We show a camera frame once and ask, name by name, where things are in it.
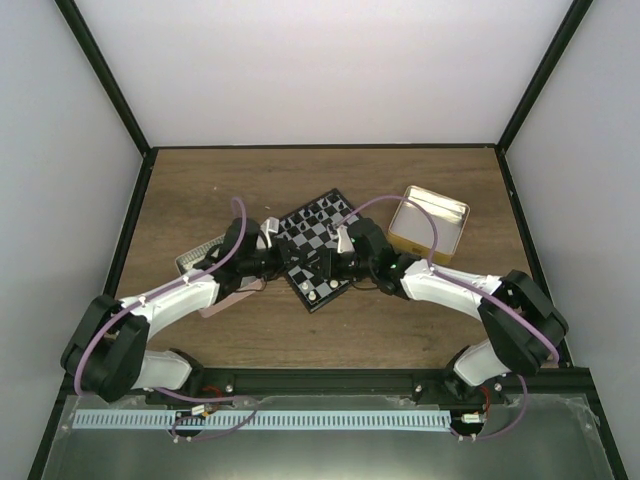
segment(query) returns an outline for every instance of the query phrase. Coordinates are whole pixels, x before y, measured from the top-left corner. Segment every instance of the red wire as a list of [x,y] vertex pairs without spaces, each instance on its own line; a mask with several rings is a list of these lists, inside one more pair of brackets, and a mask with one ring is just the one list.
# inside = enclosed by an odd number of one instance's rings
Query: red wire
[[[220,390],[218,387],[214,387],[213,385],[206,385],[206,386],[202,387],[202,391],[203,392],[213,392],[213,393],[216,394],[216,397],[222,397],[222,390]],[[213,406],[213,411],[210,413],[210,415],[216,413],[219,409],[220,409],[220,404],[216,403]]]
[[482,386],[480,387],[480,391],[481,391],[482,393],[484,393],[484,398],[485,398],[485,399],[486,399],[486,401],[487,401],[487,406],[486,406],[486,407],[485,407],[485,409],[484,409],[484,413],[485,413],[485,415],[487,416],[487,418],[486,418],[486,419],[488,420],[488,419],[489,419],[489,407],[491,406],[491,399],[489,398],[489,389],[488,389],[487,387],[485,387],[484,385],[482,385]]

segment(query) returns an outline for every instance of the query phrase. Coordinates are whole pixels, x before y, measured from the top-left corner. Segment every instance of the white backdrop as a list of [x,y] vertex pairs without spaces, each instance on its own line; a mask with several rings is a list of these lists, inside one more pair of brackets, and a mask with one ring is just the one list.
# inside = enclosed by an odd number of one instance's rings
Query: white backdrop
[[570,0],[77,0],[152,145],[496,142]]
[[140,154],[54,2],[0,2],[0,478],[23,479]]
[[594,2],[509,165],[577,365],[640,478],[640,3]]

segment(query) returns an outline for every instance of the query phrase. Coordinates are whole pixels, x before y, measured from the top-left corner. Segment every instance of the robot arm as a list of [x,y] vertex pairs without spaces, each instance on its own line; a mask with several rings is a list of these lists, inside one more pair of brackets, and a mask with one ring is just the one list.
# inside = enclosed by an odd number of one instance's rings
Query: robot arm
[[380,227],[368,218],[348,228],[339,227],[335,235],[338,248],[320,252],[317,263],[324,278],[371,278],[388,295],[438,303],[482,322],[489,338],[463,349],[448,366],[451,375],[445,384],[456,396],[507,372],[535,375],[550,354],[529,330],[477,291],[518,310],[553,346],[559,345],[568,331],[562,315],[523,272],[514,270],[497,277],[429,266],[427,260],[395,252]]
[[296,252],[285,242],[272,238],[278,225],[277,219],[272,218],[262,226],[248,220],[240,248],[232,260],[213,274],[203,275],[203,271],[236,243],[240,232],[239,220],[229,227],[222,245],[209,251],[195,269],[181,279],[144,295],[119,301],[106,295],[97,297],[89,305],[67,345],[61,358],[62,367],[75,375],[80,358],[102,326],[116,312],[140,303],[109,331],[111,336],[100,340],[85,366],[83,387],[106,401],[117,400],[136,388],[183,388],[197,362],[183,352],[146,350],[148,340],[189,313],[212,305],[220,305],[223,309],[234,303],[234,297],[248,295],[241,289],[247,283],[257,278],[275,278],[287,265],[292,265]]

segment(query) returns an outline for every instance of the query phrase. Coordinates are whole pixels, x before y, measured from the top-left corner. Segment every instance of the open tin box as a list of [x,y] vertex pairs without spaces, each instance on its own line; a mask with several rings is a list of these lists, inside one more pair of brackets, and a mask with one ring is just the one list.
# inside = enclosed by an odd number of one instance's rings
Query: open tin box
[[[433,216],[438,228],[438,245],[433,261],[440,265],[448,264],[456,252],[467,222],[469,205],[415,185],[409,186],[404,196]],[[387,238],[398,250],[426,257],[433,244],[433,231],[420,210],[407,202],[401,202],[389,225]]]

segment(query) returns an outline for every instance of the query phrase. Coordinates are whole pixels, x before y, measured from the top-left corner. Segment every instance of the wooden surface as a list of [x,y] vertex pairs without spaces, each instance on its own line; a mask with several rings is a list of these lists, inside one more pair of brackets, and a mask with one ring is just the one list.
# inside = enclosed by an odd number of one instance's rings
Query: wooden surface
[[[337,187],[359,205],[408,185],[461,200],[471,214],[451,266],[502,275],[528,271],[491,149],[202,149],[159,153],[118,295],[177,276],[175,258],[222,235],[241,196],[249,216],[279,217]],[[386,230],[397,203],[366,214]],[[485,338],[479,322],[426,302],[350,289],[313,314],[284,279],[218,315],[194,313],[150,348],[180,348],[208,366],[443,367]]]

